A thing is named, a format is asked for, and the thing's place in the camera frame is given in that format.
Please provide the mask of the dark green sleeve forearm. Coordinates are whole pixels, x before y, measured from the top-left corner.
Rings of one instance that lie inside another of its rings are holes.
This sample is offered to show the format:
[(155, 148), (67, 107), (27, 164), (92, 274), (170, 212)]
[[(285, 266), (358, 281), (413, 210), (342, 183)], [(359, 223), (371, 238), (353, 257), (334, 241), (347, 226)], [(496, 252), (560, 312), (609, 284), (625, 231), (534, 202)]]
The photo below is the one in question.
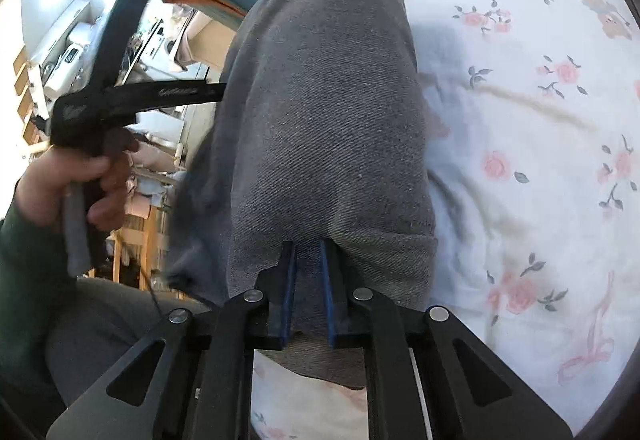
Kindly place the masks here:
[(1, 221), (1, 395), (41, 429), (64, 410), (47, 368), (46, 342), (74, 289), (64, 237), (27, 220), (13, 200)]

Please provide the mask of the person's left hand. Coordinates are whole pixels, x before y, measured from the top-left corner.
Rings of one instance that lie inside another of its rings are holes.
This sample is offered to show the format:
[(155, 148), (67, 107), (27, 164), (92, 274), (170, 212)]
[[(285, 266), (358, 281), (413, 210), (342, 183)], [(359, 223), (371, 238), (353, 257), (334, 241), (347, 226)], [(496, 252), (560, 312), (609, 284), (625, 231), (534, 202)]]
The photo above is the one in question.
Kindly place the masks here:
[(96, 180), (103, 197), (88, 210), (88, 222), (100, 231), (119, 229), (126, 215), (129, 155), (139, 148), (129, 131), (124, 135), (124, 150), (113, 157), (91, 157), (79, 149), (50, 147), (17, 182), (14, 205), (18, 211), (35, 226), (59, 232), (63, 199), (70, 193), (70, 186)]

